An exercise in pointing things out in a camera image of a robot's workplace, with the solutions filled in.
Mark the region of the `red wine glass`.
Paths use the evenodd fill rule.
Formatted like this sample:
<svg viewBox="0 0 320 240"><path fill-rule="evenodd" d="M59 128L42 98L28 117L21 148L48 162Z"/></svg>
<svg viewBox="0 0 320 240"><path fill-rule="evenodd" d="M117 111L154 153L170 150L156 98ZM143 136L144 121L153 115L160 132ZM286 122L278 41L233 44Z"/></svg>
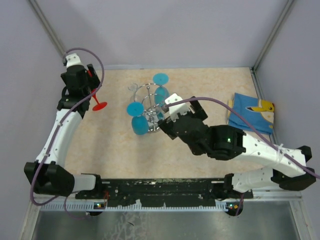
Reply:
<svg viewBox="0 0 320 240"><path fill-rule="evenodd" d="M92 98L95 100L96 102L96 105L92 108L92 110L95 112L95 111L99 111L99 110L102 110L103 108L105 108L107 106L107 102L106 101L103 101L103 102L100 102L96 96L96 94L93 94L92 95Z"/></svg>

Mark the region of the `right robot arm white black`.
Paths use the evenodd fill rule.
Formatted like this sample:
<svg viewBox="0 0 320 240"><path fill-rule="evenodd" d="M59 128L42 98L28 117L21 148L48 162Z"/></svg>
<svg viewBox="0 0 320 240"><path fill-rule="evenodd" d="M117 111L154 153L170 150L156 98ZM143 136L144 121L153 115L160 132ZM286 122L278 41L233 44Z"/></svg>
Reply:
<svg viewBox="0 0 320 240"><path fill-rule="evenodd" d="M245 161L261 165L256 170L229 173L224 177L227 191L246 193L252 189L278 186L287 191L303 191L320 177L306 166L312 158L311 148L296 149L272 144L229 126L208 126L208 117L199 101L201 97L182 99L176 93L164 100L169 116L160 120L159 128L171 139L179 138L195 156L207 155L218 161Z"/></svg>

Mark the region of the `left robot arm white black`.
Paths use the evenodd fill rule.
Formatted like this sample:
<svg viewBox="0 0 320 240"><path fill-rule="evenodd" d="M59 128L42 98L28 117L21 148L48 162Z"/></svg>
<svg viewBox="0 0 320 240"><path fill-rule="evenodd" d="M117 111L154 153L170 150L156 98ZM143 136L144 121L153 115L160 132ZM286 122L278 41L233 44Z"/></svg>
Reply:
<svg viewBox="0 0 320 240"><path fill-rule="evenodd" d="M74 175L65 169L65 162L75 131L101 81L93 65L84 65L76 53L68 53L64 64L66 70L60 77L65 87L57 104L54 125L35 161L24 166L32 195L67 197L96 187L95 174Z"/></svg>

